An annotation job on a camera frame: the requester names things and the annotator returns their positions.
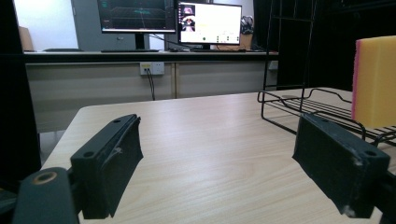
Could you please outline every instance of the wooden table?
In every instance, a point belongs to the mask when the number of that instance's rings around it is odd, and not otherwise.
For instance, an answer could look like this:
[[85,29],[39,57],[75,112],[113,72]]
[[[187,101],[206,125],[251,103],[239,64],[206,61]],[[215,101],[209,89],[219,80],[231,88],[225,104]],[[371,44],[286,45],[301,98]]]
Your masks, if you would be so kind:
[[[324,93],[312,97],[338,102]],[[257,93],[84,107],[44,168],[69,168],[69,158],[111,120],[137,114],[144,159],[116,215],[80,215],[81,223],[378,223],[376,209],[371,219],[340,215],[291,158],[295,135],[260,113]],[[298,120],[270,108],[267,116]]]

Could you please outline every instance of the sponge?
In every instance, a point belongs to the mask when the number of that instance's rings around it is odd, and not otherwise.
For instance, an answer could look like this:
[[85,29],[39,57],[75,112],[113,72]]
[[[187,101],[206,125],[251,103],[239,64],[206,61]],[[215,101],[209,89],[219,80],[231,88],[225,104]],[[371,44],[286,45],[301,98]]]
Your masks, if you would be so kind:
[[396,35],[356,42],[352,118],[368,128],[396,125]]

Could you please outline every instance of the wire rack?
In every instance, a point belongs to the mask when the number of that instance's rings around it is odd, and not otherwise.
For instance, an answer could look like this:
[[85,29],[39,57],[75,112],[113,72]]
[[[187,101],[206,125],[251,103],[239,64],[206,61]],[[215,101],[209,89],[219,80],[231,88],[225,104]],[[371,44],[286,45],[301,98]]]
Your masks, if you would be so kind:
[[[351,104],[350,101],[344,99],[337,92],[314,88],[310,89],[307,95],[304,96],[305,91],[306,90],[302,90],[302,97],[290,98],[276,95],[270,91],[259,91],[257,101],[262,104],[262,118],[290,133],[296,134],[296,130],[266,116],[265,108],[267,106],[274,107],[283,112],[286,112],[287,114],[297,117],[299,117],[302,113],[311,113],[337,123],[343,128],[349,130],[350,132],[359,135],[361,139],[370,142],[376,147],[379,143],[386,143],[396,147],[396,126],[389,126],[378,129],[367,129],[361,123],[357,122],[354,119],[351,119],[351,111],[350,109],[346,109],[346,107],[350,108],[350,106],[328,105],[311,99],[316,91],[322,91],[337,96],[339,101],[344,104]],[[265,95],[272,97],[271,99],[265,100]]]
[[[340,126],[345,129],[355,133],[361,137],[361,139],[370,142],[371,144],[378,146],[379,143],[387,143],[396,147],[396,127],[384,127],[380,129],[366,129],[361,123],[351,119],[351,111],[350,104],[351,102],[343,99],[341,95],[333,91],[327,91],[319,88],[315,88],[309,91],[309,93],[305,96],[306,85],[309,82],[309,66],[310,66],[310,52],[311,52],[311,43],[312,43],[312,31],[315,25],[315,19],[317,16],[317,10],[319,8],[317,0],[305,1],[305,7],[309,8],[308,15],[305,13],[302,17],[299,11],[302,7],[301,0],[290,0],[288,1],[288,7],[292,6],[293,9],[289,10],[289,14],[285,13],[283,7],[285,6],[285,1],[283,0],[272,0],[271,8],[270,8],[270,18],[269,18],[269,26],[268,26],[268,36],[267,36],[267,53],[270,51],[270,43],[273,37],[273,29],[275,21],[278,24],[278,54],[281,55],[280,52],[280,35],[282,33],[282,21],[293,21],[293,22],[304,22],[309,24],[309,34],[308,41],[306,46],[306,54],[305,54],[305,64],[304,64],[304,73],[303,80],[300,83],[290,84],[290,85],[268,85],[266,83],[268,76],[268,68],[269,62],[265,62],[265,70],[264,70],[264,80],[263,80],[263,90],[259,91],[257,100],[259,103],[262,103],[262,118],[275,124],[276,126],[290,132],[296,134],[296,128],[291,128],[288,125],[284,125],[274,119],[269,119],[265,112],[265,107],[271,106],[279,109],[280,111],[286,112],[287,114],[294,115],[299,117],[301,113],[313,113],[325,119],[329,119],[331,121],[336,122]],[[292,97],[281,97],[271,93],[268,88],[277,88],[277,89],[301,89],[300,96],[292,96]],[[311,96],[314,92],[322,91],[329,94],[336,95],[340,102],[347,104],[344,107],[337,107],[332,105],[327,105],[322,102],[314,101],[311,99]]]

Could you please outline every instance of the monitor stand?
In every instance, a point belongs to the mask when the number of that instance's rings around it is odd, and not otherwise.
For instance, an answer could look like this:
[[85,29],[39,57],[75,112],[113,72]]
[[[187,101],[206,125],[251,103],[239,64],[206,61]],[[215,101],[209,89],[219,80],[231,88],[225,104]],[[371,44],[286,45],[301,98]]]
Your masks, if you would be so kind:
[[145,35],[134,34],[134,45],[136,49],[146,49],[145,48]]
[[202,49],[210,49],[210,44],[203,44]]

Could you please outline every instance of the power outlet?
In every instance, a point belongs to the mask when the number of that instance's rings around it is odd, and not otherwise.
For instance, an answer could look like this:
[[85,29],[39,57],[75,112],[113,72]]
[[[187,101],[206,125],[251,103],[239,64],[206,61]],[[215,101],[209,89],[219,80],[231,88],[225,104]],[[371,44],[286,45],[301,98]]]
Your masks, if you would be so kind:
[[152,73],[151,63],[140,63],[140,75],[147,75],[149,72]]
[[277,61],[271,61],[268,70],[277,70]]
[[165,64],[164,63],[152,63],[151,64],[152,70],[151,73],[152,75],[163,75],[165,74]]

